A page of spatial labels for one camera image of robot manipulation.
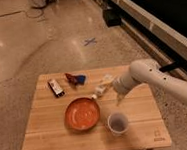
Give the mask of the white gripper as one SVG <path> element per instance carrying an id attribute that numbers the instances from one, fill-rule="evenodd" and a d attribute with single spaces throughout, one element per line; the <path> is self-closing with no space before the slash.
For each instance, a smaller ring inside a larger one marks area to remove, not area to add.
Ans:
<path id="1" fill-rule="evenodd" d="M 128 94 L 137 85 L 137 81 L 131 77 L 129 73 L 123 73 L 122 76 L 113 79 L 111 75 L 105 75 L 102 81 L 102 85 L 111 85 L 114 90 L 118 93 L 116 95 L 118 106 L 125 98 L 124 95 Z"/>

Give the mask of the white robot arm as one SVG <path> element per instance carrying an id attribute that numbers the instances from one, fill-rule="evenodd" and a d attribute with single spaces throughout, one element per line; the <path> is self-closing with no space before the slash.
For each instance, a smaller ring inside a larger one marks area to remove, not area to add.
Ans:
<path id="1" fill-rule="evenodd" d="M 128 70 L 104 85 L 110 85 L 122 100 L 136 86 L 146 83 L 157 86 L 172 94 L 178 101 L 187 106 L 187 82 L 160 71 L 159 64 L 154 59 L 132 61 Z"/>

